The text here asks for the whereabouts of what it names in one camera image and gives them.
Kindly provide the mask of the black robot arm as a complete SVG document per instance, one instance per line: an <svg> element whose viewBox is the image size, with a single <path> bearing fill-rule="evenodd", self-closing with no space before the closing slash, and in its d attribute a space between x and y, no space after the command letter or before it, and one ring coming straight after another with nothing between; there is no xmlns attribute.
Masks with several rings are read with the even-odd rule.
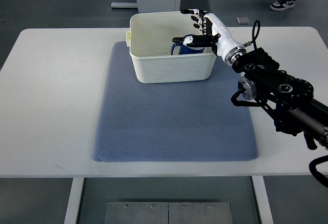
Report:
<svg viewBox="0 0 328 224"><path fill-rule="evenodd" d="M238 90L231 97L237 107L261 107L274 121L277 132L296 136L304 134L307 147L327 147L327 106L314 99L312 84L281 70L279 63L257 47L260 21L252 27L254 50L240 53L232 68L243 73Z"/></svg>

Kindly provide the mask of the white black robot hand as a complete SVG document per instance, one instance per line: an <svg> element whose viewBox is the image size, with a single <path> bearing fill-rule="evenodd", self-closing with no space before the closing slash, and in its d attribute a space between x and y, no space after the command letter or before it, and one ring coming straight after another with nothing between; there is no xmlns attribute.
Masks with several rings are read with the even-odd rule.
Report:
<svg viewBox="0 0 328 224"><path fill-rule="evenodd" d="M211 48L229 66L246 54L245 47L232 38L230 31L215 14L200 9L181 10L181 13L191 15L193 26L201 35L174 37L172 42L189 48Z"/></svg>

